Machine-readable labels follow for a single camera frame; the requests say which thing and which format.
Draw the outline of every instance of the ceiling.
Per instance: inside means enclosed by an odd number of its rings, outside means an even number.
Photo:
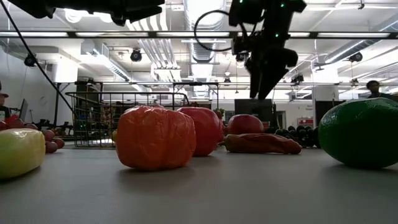
[[[290,30],[292,31],[336,31],[336,32],[364,32],[375,31],[380,23],[388,18],[398,14],[398,1],[396,0],[367,0],[365,8],[358,10],[354,7],[359,6],[360,1],[354,0],[307,0],[308,6],[301,14],[295,14]],[[129,30],[127,26],[119,27],[113,23],[105,23],[98,17],[83,17],[77,23],[68,22],[65,18],[65,11],[59,9],[55,13],[53,19],[34,19],[24,11],[18,9],[14,5],[10,5],[10,13],[20,30],[83,30],[83,31],[100,31],[100,30]],[[187,30],[184,16],[184,8],[182,0],[166,0],[165,20],[168,30]],[[156,24],[160,24],[163,18],[159,15],[156,17]],[[147,29],[157,30],[160,25],[153,26],[149,19],[146,20]],[[8,30],[9,24],[7,17],[3,11],[0,11],[0,30]],[[247,30],[251,30],[251,26],[246,26]],[[221,30],[238,30],[235,27],[228,26],[228,19],[225,17]],[[54,46],[64,50],[71,56],[80,61],[80,65],[84,65],[79,69],[80,76],[93,77],[97,80],[114,80],[113,74],[103,65],[92,63],[87,60],[87,55],[81,54],[81,43],[83,39],[28,39],[30,46]],[[142,51],[142,60],[140,62],[132,62],[130,54],[133,48],[141,48],[140,43],[136,39],[95,39],[96,46],[106,45],[109,48],[109,57],[116,61],[120,66],[130,73],[135,80],[151,81],[151,61],[145,52]],[[302,73],[305,82],[312,79],[312,68],[310,61],[306,61],[314,55],[327,55],[345,44],[350,40],[288,40],[287,48],[297,51],[300,64],[296,69],[292,69],[291,73],[286,74],[285,79],[289,82],[292,75]],[[11,39],[10,46],[20,46],[17,39]],[[189,44],[182,43],[180,39],[171,40],[172,49],[181,69],[181,77],[188,77],[191,74],[190,48]],[[230,40],[225,43],[218,44],[219,48],[230,46]],[[340,81],[348,82],[354,77],[362,74],[377,71],[380,68],[397,62],[398,51],[396,40],[383,40],[361,51],[363,60],[361,62],[340,61],[332,66],[338,70],[338,78]],[[234,57],[230,53],[216,54],[215,62],[212,70],[212,76],[220,82],[225,77],[225,72],[229,72],[231,81],[248,82],[249,74],[244,68],[237,68]],[[380,72],[364,78],[361,82],[367,82],[370,79],[377,80],[393,80],[398,78],[398,69],[392,66],[388,72]]]

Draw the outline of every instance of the fluorescent light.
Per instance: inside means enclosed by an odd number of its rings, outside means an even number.
[[[138,82],[140,85],[173,85],[173,83],[170,82]]]
[[[309,32],[289,32],[291,37],[308,37],[310,35]]]
[[[225,44],[225,40],[199,40],[203,44]],[[183,44],[195,44],[197,41],[195,39],[181,40]]]
[[[147,32],[77,32],[78,37],[148,37]]]
[[[78,37],[97,37],[103,35],[103,32],[77,32],[76,35]]]
[[[291,37],[308,37],[310,35],[309,32],[289,32]]]
[[[366,5],[366,9],[396,9],[393,6],[368,6]],[[340,7],[306,7],[306,11],[334,11],[334,10],[350,10],[350,9],[358,9],[358,6],[340,6]]]
[[[173,85],[172,82],[133,82],[139,85]]]
[[[182,36],[182,37],[193,37],[193,32],[158,32],[157,36],[159,37],[173,37],[173,36]],[[229,32],[197,32],[198,37],[229,37]]]
[[[345,32],[321,32],[318,37],[388,37],[390,33],[364,32],[364,33],[345,33]]]
[[[68,37],[66,32],[21,32],[23,37]],[[18,37],[17,32],[0,32],[4,37]]]
[[[104,85],[130,85],[128,82],[103,83]]]

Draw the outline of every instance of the ductwork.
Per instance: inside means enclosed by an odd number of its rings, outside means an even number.
[[[185,23],[187,25],[187,29],[193,31],[195,23],[197,19],[204,13],[212,10],[225,10],[226,9],[226,0],[184,0],[184,8],[185,8]],[[223,15],[214,13],[204,17],[198,26],[198,30],[200,31],[216,31],[220,30],[223,25]],[[213,49],[216,47],[216,44],[205,44],[207,47]],[[204,49],[199,44],[190,44],[190,53],[191,53],[191,62],[194,64],[191,65],[192,75],[196,80],[199,78],[207,78],[208,80],[211,77],[211,73],[213,71],[213,65],[209,64],[214,62],[214,52],[210,52]],[[194,88],[194,96],[208,96],[208,87],[207,86],[195,86]]]
[[[160,29],[168,30],[166,24],[165,5],[162,5],[162,13],[160,14]],[[157,23],[157,16],[151,16],[149,18],[150,26],[152,30],[160,30]],[[132,24],[127,23],[127,27],[130,30],[150,30],[147,19],[142,19]],[[144,49],[145,53],[149,57],[149,60],[155,65],[155,68],[178,68],[177,61],[174,57],[170,39],[165,40],[138,40],[140,46]]]
[[[375,32],[397,32],[398,31],[398,14],[392,16],[388,20],[382,22],[373,29]],[[348,44],[340,47],[334,52],[328,54],[324,58],[324,64],[331,64],[346,59],[349,56],[358,53],[359,51],[379,42],[380,40],[353,40]]]

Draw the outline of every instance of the fake fruit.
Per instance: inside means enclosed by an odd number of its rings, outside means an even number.
[[[208,108],[183,107],[177,111],[190,116],[195,123],[197,146],[193,156],[207,156],[220,140],[220,119]]]
[[[45,142],[45,153],[55,153],[58,149],[58,145],[55,142]]]
[[[363,131],[369,125],[383,131]],[[396,126],[397,102],[385,98],[347,101],[323,116],[318,138],[322,149],[337,161],[377,169],[398,162]]]
[[[43,134],[46,141],[52,141],[52,139],[55,137],[54,132],[51,130],[45,130],[43,131]]]
[[[30,128],[30,129],[33,129],[33,130],[38,130],[37,126],[34,125],[34,124],[26,124],[26,125],[25,125],[25,128]]]
[[[229,134],[225,138],[229,152],[299,154],[301,146],[276,134]]]
[[[40,131],[8,129],[0,132],[0,179],[25,174],[44,161],[45,140]]]
[[[112,140],[114,141],[114,142],[116,142],[116,137],[118,136],[118,131],[113,131],[112,132]]]
[[[9,122],[8,128],[23,128],[25,126],[25,123],[21,119],[15,119]]]
[[[62,139],[55,138],[53,139],[53,142],[57,144],[58,149],[62,149],[65,146],[65,142]]]
[[[118,123],[116,152],[120,162],[140,170],[187,165],[196,147],[191,117],[164,108],[126,110]]]
[[[5,123],[4,121],[0,121],[0,131],[7,129],[8,129],[7,123]]]
[[[228,134],[247,133],[264,133],[264,125],[253,115],[234,115],[228,122]]]

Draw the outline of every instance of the white wall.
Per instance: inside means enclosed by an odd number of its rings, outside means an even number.
[[[291,102],[277,103],[277,111],[285,111],[286,128],[289,126],[297,127],[297,118],[312,118],[312,102]]]
[[[27,100],[29,107],[25,122],[32,122],[29,112],[32,110],[33,122],[49,119],[52,123],[56,92],[39,69],[26,67],[22,60],[0,48],[0,80],[2,92],[10,96],[6,106],[20,108],[22,100]]]
[[[217,108],[217,102],[211,103],[211,108]],[[223,108],[226,111],[234,111],[234,101],[219,101],[219,108]],[[276,110],[285,111],[286,114],[286,126],[297,127],[297,118],[311,118],[313,116],[312,102],[278,102],[276,101]]]

